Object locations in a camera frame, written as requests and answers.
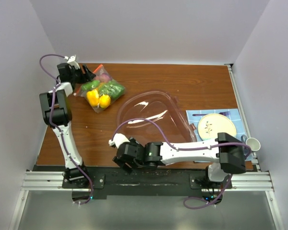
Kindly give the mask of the clear zip top bag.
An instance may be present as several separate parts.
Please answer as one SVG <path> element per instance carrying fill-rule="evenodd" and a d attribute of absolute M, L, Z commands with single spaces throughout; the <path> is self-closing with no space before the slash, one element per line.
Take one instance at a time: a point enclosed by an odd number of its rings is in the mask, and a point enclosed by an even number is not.
<path fill-rule="evenodd" d="M 81 84 L 73 95 L 85 98 L 96 113 L 101 113 L 125 94 L 125 87 L 112 78 L 102 64 L 93 74 L 93 79 Z"/>

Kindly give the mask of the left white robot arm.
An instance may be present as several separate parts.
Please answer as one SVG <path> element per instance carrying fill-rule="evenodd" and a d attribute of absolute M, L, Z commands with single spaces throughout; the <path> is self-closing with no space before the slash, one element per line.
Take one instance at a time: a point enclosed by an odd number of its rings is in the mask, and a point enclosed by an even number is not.
<path fill-rule="evenodd" d="M 82 72 L 78 64 L 70 62 L 57 65 L 59 75 L 53 90 L 39 95 L 45 124 L 55 133 L 64 157 L 64 182 L 79 188 L 92 187 L 87 168 L 76 147 L 72 134 L 72 111 L 68 96 L 73 94 L 76 84 L 87 83 L 95 76 L 88 69 Z"/>

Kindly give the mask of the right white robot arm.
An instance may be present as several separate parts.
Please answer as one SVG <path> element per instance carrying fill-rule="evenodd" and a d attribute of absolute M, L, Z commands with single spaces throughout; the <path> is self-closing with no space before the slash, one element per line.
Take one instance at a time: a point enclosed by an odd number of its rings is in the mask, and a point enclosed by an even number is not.
<path fill-rule="evenodd" d="M 117 149 L 113 161 L 128 173 L 136 168 L 156 169 L 179 162 L 206 161 L 210 165 L 204 183 L 209 188 L 216 188 L 229 174 L 246 173 L 243 150 L 246 144 L 224 132 L 205 141 L 149 142 L 144 146 L 117 133 L 108 143 Z"/>

